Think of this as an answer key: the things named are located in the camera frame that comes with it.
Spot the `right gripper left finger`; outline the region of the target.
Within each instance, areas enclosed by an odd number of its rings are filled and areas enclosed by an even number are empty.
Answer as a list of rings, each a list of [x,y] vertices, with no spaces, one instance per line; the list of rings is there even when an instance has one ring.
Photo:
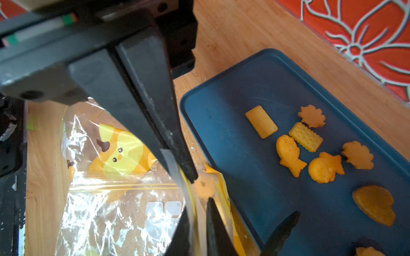
[[[188,256],[190,254],[190,228],[188,213],[184,208],[164,256]]]

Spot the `black metal tongs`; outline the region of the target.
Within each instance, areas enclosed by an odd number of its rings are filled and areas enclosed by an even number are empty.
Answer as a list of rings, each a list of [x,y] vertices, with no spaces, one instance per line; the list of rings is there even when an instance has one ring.
[[[280,223],[265,243],[260,256],[277,256],[279,254],[292,230],[298,224],[300,215],[300,211],[294,211]]]

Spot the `bag with cream bear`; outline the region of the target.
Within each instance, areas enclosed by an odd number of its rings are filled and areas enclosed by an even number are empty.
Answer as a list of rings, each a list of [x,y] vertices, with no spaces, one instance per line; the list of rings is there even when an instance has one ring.
[[[168,166],[168,171],[177,186],[181,189],[190,222],[190,254],[189,256],[207,256],[206,210],[207,202],[212,197],[219,210],[228,236],[239,256],[244,256],[245,250],[237,233],[230,198],[223,175],[206,166],[198,171],[195,182],[188,181],[181,167],[177,164],[173,154],[163,149],[162,154]]]

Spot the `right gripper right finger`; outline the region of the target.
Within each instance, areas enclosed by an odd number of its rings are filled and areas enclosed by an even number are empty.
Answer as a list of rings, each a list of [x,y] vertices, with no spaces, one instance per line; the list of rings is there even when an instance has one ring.
[[[212,197],[206,210],[207,256],[238,256]]]

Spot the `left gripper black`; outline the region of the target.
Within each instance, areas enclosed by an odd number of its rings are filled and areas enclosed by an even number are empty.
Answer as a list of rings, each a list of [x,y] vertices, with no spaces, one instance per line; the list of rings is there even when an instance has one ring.
[[[87,93],[166,170],[163,149],[195,182],[173,83],[195,65],[193,7],[193,1],[38,1],[1,22],[1,96],[73,105]],[[105,49],[118,43],[119,56]]]

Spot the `dark blue tray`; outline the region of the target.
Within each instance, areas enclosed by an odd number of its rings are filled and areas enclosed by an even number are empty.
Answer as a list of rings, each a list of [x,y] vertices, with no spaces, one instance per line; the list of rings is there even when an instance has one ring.
[[[262,106],[279,130],[262,139],[245,113]],[[301,149],[310,163],[326,152],[338,155],[358,141],[374,155],[374,168],[343,163],[345,175],[319,184],[307,169],[298,178],[279,161],[276,141],[313,105],[326,117],[316,129],[318,151]],[[265,49],[185,94],[180,101],[188,126],[210,166],[223,174],[232,203],[259,247],[280,223],[300,211],[281,256],[353,256],[373,247],[388,256],[410,253],[410,164],[282,52]],[[352,193],[376,185],[391,192],[396,219],[391,227],[367,216]]]

